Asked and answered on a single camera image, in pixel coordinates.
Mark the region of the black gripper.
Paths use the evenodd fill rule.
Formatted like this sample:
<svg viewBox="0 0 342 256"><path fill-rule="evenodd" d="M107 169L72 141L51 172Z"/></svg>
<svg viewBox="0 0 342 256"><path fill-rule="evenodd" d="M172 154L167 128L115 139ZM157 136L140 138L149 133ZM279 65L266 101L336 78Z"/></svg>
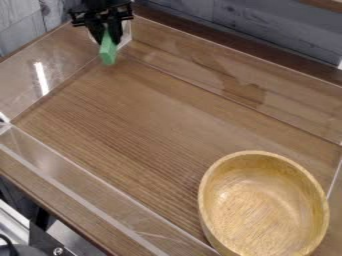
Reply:
<svg viewBox="0 0 342 256"><path fill-rule="evenodd" d="M108 33L112 42L119 45L123 36L121 21L131 20L132 0L81 0L81 3L69 9L71 23L73 26L84 26L85 21L96 18L100 21L88 21L87 28L97 44L101 44L108 21Z"/></svg>

